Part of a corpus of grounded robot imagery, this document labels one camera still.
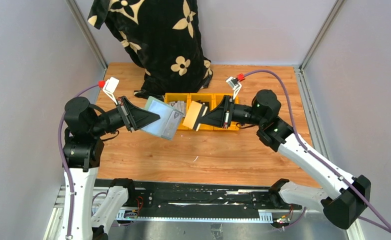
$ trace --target wooden board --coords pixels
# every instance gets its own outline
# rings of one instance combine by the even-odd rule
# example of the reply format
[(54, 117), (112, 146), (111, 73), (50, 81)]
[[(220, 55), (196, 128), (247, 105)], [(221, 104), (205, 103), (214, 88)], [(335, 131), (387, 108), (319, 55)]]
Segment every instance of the wooden board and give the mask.
[[(309, 143), (309, 129), (292, 67), (213, 65), (209, 88), (200, 93), (231, 93), (225, 83), (236, 76), (257, 69), (269, 69), (284, 81), (299, 133)], [(143, 84), (144, 69), (133, 63), (111, 63), (105, 80), (115, 77), (120, 83), (114, 93), (126, 96), (134, 105), (144, 107), (146, 99), (134, 97), (134, 90)], [(271, 89), (281, 102), (279, 116), (290, 123), (288, 105), (279, 82), (267, 73), (257, 73), (242, 82), (240, 104), (250, 105), (261, 89)], [(104, 110), (113, 102), (100, 93), (97, 103)], [(131, 178), (138, 181), (166, 181), (205, 184), (270, 186), (281, 178), (312, 187), (319, 185), (300, 167), (264, 146), (256, 136), (256, 128), (224, 131), (177, 131), (172, 141), (154, 137), (143, 131), (120, 131), (114, 140), (105, 143), (98, 177)]]

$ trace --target black fabric with flower pattern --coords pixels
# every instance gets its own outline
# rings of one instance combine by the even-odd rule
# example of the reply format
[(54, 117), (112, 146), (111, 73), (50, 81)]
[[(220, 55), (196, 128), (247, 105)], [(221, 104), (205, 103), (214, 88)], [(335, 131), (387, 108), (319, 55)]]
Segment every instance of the black fabric with flower pattern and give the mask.
[(88, 22), (105, 24), (132, 61), (145, 69), (135, 96), (196, 93), (212, 79), (204, 57), (197, 0), (94, 0)]

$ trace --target metal frame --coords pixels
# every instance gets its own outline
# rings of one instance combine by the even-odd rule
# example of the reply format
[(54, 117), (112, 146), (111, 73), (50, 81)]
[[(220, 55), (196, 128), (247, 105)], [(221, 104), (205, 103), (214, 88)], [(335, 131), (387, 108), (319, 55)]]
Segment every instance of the metal frame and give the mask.
[(319, 44), (322, 41), (322, 38), (328, 31), (328, 28), (333, 23), (334, 19), (338, 15), (340, 9), (342, 8), (343, 4), (346, 2), (346, 0), (336, 0), (334, 3), (334, 6), (331, 9), (331, 12), (329, 12), (328, 17), (326, 18), (325, 22), (323, 23), (322, 27), (319, 30), (319, 33), (317, 34), (315, 40), (313, 41), (312, 45), (310, 46), (309, 51), (307, 51), (306, 56), (303, 59), (303, 62), (299, 66), (299, 68), (303, 71), (306, 69), (306, 66), (309, 64), (309, 61), (312, 58), (312, 55), (315, 53), (316, 49), (318, 48)]
[[(298, 66), (294, 66), (294, 72), (297, 77), (297, 85), (300, 91), (301, 101), (303, 104), (307, 125), (309, 127), (312, 144), (316, 148), (316, 150), (322, 153), (322, 155), (324, 155), (327, 159), (329, 159), (329, 155), (327, 152), (327, 148), (329, 148), (329, 145), (327, 144), (326, 140), (322, 135), (323, 127), (318, 118), (318, 113), (316, 110), (317, 108), (315, 107), (314, 101), (312, 100), (312, 93), (309, 87), (309, 81), (306, 78), (305, 69), (345, 2), (346, 0), (335, 1), (334, 6), (332, 7), (325, 22), (319, 30), (319, 33), (317, 34), (312, 45), (310, 46), (309, 51), (307, 51), (307, 54), (304, 57), (302, 63)], [(356, 220), (350, 226), (350, 228), (347, 230), (347, 236), (349, 240), (365, 240), (365, 236), (363, 234), (359, 220)]]
[(98, 60), (100, 65), (104, 69), (104, 73), (107, 71), (107, 62), (104, 58), (99, 46), (97, 45), (96, 40), (94, 39), (93, 34), (90, 31), (90, 28), (87, 25), (87, 21), (84, 19), (81, 10), (79, 9), (75, 0), (65, 0), (67, 5), (69, 6), (70, 11), (72, 12), (73, 17), (76, 20), (80, 30), (82, 31), (83, 36), (89, 44), (92, 52), (94, 53), (95, 58)]

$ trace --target purple cable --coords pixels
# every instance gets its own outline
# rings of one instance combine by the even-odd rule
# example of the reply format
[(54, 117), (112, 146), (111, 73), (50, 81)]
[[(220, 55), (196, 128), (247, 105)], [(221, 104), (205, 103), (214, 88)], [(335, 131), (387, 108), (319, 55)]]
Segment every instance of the purple cable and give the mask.
[[(98, 86), (99, 86), (98, 84), (96, 84), (94, 86), (90, 86), (90, 87), (82, 90), (78, 94), (76, 94), (74, 98), (79, 97), (81, 94), (85, 93), (86, 91), (93, 89), (95, 87), (98, 87)], [(62, 128), (63, 128), (63, 122), (65, 121), (65, 114), (66, 114), (66, 112), (64, 111), (63, 115), (61, 115), (60, 124), (58, 125), (57, 143), (58, 143), (58, 150), (60, 151), (61, 161), (63, 162), (63, 168), (64, 168), (64, 171), (66, 172), (67, 179), (69, 182), (70, 193), (71, 193), (70, 194), (70, 205), (69, 205), (69, 217), (67, 220), (67, 235), (66, 235), (66, 236), (70, 236), (72, 233), (72, 220), (74, 218), (75, 194), (73, 194), (73, 193), (75, 192), (75, 187), (74, 187), (74, 181), (72, 179), (71, 170), (69, 169), (68, 162), (66, 161), (66, 157), (65, 157), (65, 154), (63, 153), (63, 146), (62, 146)]]
[(107, 195), (107, 192), (106, 192), (106, 191), (102, 191), (102, 192), (97, 193), (97, 194), (92, 198), (92, 204), (91, 204), (91, 206), (94, 205), (94, 200), (96, 199), (96, 197), (98, 197), (98, 196), (100, 196), (100, 195), (102, 195), (102, 194)]
[[(317, 159), (320, 163), (322, 163), (325, 167), (327, 167), (329, 170), (331, 170), (331, 172), (333, 172), (337, 177), (341, 177), (342, 175), (337, 171), (335, 170), (334, 168), (332, 168), (327, 162), (325, 162), (321, 157), (319, 157), (318, 155), (316, 155), (314, 152), (308, 150), (308, 147), (303, 143), (303, 141), (300, 139), (299, 137), (299, 133), (297, 132), (297, 128), (296, 128), (296, 122), (294, 121), (294, 116), (293, 116), (293, 110), (291, 108), (291, 102), (290, 102), (290, 96), (288, 94), (288, 91), (287, 91), (287, 88), (286, 86), (284, 85), (284, 82), (281, 80), (281, 78), (276, 74), (274, 73), (273, 71), (270, 71), (270, 70), (266, 70), (266, 69), (259, 69), (259, 70), (254, 70), (254, 71), (250, 71), (246, 74), (244, 74), (244, 77), (248, 77), (252, 74), (255, 74), (255, 73), (268, 73), (268, 74), (271, 74), (273, 75), (278, 81), (279, 83), (281, 84), (281, 87), (282, 89), (284, 90), (284, 93), (285, 93), (285, 98), (287, 100), (287, 104), (288, 104), (288, 111), (289, 111), (289, 117), (291, 119), (291, 124), (292, 124), (292, 128), (294, 130), (294, 135), (295, 135), (295, 138), (297, 139), (298, 143), (304, 148), (304, 150), (306, 150), (312, 157), (314, 157), (315, 159)], [(353, 190), (353, 192), (356, 193), (357, 196), (359, 196), (360, 199), (362, 199), (362, 201), (368, 206), (368, 208), (371, 209), (371, 211), (379, 218), (379, 220), (381, 222), (383, 222), (387, 228), (385, 228), (384, 226), (382, 226), (381, 224), (377, 223), (377, 222), (374, 222), (370, 219), (366, 220), (367, 218), (360, 218), (361, 220), (364, 220), (364, 221), (367, 221), (368, 223), (371, 223), (375, 226), (378, 226), (382, 229), (385, 229), (387, 232), (391, 233), (391, 224), (374, 208), (374, 206), (372, 206), (372, 204), (349, 182), (347, 181), (345, 178), (342, 179), (342, 181), (348, 185), (348, 187), (350, 189)]]

